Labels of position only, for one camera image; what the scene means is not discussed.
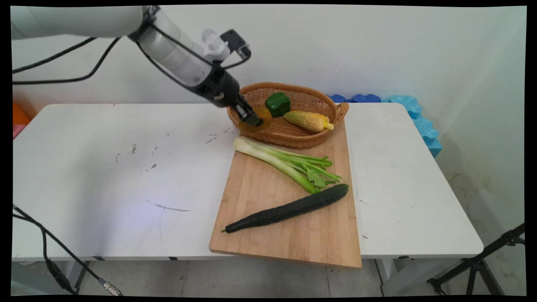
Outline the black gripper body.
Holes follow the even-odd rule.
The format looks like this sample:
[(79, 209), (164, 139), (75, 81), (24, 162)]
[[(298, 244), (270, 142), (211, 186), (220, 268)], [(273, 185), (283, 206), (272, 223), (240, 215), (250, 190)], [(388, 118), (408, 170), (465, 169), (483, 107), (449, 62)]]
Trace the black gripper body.
[(238, 105), (240, 86), (238, 81), (221, 68), (211, 69), (209, 75), (196, 86), (196, 94), (219, 108)]

